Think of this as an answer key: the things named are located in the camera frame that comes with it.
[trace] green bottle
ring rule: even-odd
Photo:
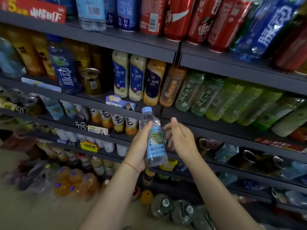
[[[247,83],[242,93],[235,99],[230,107],[225,111],[222,120],[226,123],[235,122],[240,114],[262,94],[263,86],[254,83]]]
[[[267,108],[274,104],[284,91],[265,87],[262,94],[253,101],[239,116],[237,123],[248,126],[254,122]]]
[[[306,99],[295,94],[284,94],[277,102],[264,111],[253,122],[253,126],[259,130],[269,129],[273,123],[283,116],[294,111],[298,106],[305,103]]]
[[[193,102],[191,112],[197,116],[203,116],[223,87],[225,80],[226,77],[219,75],[213,75],[209,79],[206,79]]]
[[[178,110],[187,112],[191,108],[194,97],[196,96],[199,87],[204,83],[204,81],[204,72],[194,69],[188,70],[187,76],[185,77],[175,103],[175,106]]]
[[[224,87],[206,111],[206,117],[213,121],[219,120],[236,97],[243,91],[244,85],[244,81],[228,78],[225,81]]]

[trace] soda can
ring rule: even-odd
[[[160,35],[165,18],[167,0],[142,0],[140,31]]]
[[[194,44],[204,42],[216,18],[222,0],[197,0],[188,27],[188,41]]]
[[[251,1],[223,0],[208,37],[211,50],[227,51],[252,5]]]
[[[185,36],[195,0],[169,0],[165,18],[164,34],[173,41]]]

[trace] water bottle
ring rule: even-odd
[[[167,154],[162,138],[160,120],[153,116],[153,110],[149,106],[142,108],[142,113],[143,119],[140,122],[140,130],[145,127],[149,121],[153,122],[147,140],[146,165],[147,167],[154,167],[167,164]]]
[[[79,22],[84,30],[106,30],[103,0],[76,0],[76,3],[79,14]]]

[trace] orange juice bottle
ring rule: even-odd
[[[170,107],[174,104],[177,93],[187,74],[184,67],[175,68],[173,65],[169,68],[165,82],[162,88],[159,102],[162,106]]]
[[[154,106],[159,101],[160,86],[165,73],[166,63],[150,59],[147,68],[147,80],[143,100],[146,105]]]
[[[45,75],[45,69],[35,47],[29,41],[32,32],[17,27],[7,27],[6,34],[9,41],[14,45],[20,54],[30,75]]]
[[[48,77],[50,79],[56,80],[56,74],[53,70],[53,66],[49,60],[49,52],[47,50],[47,38],[45,37],[44,34],[41,33],[35,33],[35,34],[31,34],[31,38],[32,38],[32,42],[36,48],[36,50],[38,51],[45,69],[47,71]]]

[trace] bottle label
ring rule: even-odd
[[[159,94],[161,78],[150,70],[147,70],[146,94],[148,97],[155,98]]]

